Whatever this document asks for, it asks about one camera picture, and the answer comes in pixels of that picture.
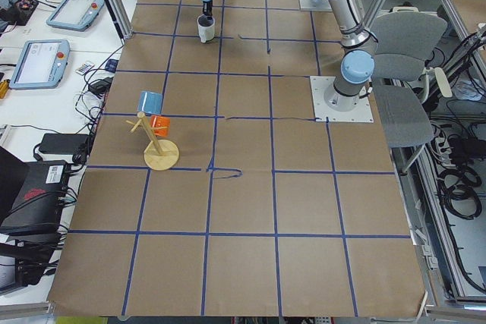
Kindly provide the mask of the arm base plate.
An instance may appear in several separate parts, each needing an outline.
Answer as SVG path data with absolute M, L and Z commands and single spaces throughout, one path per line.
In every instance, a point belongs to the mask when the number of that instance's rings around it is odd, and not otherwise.
M 314 119 L 319 122 L 373 123 L 365 87 L 357 96 L 343 96 L 334 88 L 335 77 L 310 76 Z
M 332 11 L 329 0 L 299 0 L 299 5 L 302 11 Z

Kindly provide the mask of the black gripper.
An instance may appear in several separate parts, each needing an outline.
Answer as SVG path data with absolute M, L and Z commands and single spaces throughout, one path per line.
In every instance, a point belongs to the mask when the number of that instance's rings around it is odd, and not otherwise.
M 213 1 L 203 2 L 203 15 L 205 17 L 213 16 Z

